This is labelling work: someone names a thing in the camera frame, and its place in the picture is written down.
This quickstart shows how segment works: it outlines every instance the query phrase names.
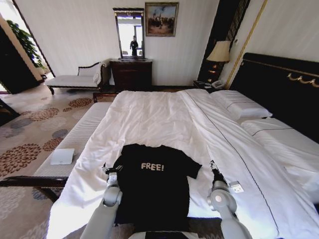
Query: lampshade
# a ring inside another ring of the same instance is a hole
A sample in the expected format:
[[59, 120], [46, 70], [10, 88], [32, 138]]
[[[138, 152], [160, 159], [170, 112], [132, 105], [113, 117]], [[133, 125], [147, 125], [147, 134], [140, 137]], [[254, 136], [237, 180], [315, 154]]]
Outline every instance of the lampshade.
[[217, 41], [213, 51], [207, 57], [208, 61], [228, 62], [230, 41]]

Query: green leaves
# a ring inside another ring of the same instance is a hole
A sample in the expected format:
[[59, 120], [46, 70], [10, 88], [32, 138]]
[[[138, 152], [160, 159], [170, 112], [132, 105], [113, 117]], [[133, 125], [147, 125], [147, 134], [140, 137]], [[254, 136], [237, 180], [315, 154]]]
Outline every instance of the green leaves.
[[16, 35], [17, 39], [19, 40], [20, 44], [24, 48], [25, 52], [27, 53], [28, 57], [32, 61], [33, 65], [35, 67], [43, 67], [41, 63], [41, 57], [36, 53], [35, 45], [30, 40], [32, 36], [27, 33], [26, 31], [23, 31], [19, 28], [19, 25], [17, 23], [14, 23], [11, 20], [7, 20], [7, 23], [11, 27], [12, 31]]

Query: label tag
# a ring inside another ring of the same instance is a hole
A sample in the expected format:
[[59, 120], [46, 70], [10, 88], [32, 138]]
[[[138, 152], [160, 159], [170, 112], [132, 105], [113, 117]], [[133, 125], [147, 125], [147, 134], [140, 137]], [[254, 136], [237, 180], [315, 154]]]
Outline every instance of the label tag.
[[229, 186], [233, 189], [233, 191], [235, 193], [242, 193], [244, 192], [244, 189], [243, 187], [240, 185], [240, 183], [238, 181], [235, 181], [235, 182], [231, 182], [229, 184]]

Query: upholstered bench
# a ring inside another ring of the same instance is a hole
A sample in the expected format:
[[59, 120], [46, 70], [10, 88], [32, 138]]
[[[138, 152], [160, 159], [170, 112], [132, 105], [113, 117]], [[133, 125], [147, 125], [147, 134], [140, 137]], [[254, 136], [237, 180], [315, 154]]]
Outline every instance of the upholstered bench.
[[64, 187], [76, 160], [82, 153], [90, 136], [105, 116], [110, 105], [111, 102], [95, 103], [57, 146], [57, 149], [75, 149], [71, 164], [51, 165], [52, 152], [33, 176], [8, 177], [0, 181], [0, 186], [34, 187], [55, 202], [58, 199], [58, 196], [51, 188]]
[[110, 63], [109, 60], [105, 60], [97, 62], [92, 66], [80, 66], [77, 76], [57, 76], [46, 80], [44, 84], [48, 86], [53, 95], [53, 88], [97, 89], [102, 91], [103, 87], [109, 84], [110, 77]]

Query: telephone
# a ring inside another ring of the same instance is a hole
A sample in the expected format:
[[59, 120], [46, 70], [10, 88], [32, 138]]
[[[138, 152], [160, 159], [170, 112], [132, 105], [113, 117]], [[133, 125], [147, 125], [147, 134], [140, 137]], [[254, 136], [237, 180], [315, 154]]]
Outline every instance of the telephone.
[[220, 81], [215, 81], [211, 83], [211, 86], [214, 87], [215, 89], [220, 89], [223, 87], [223, 84]]

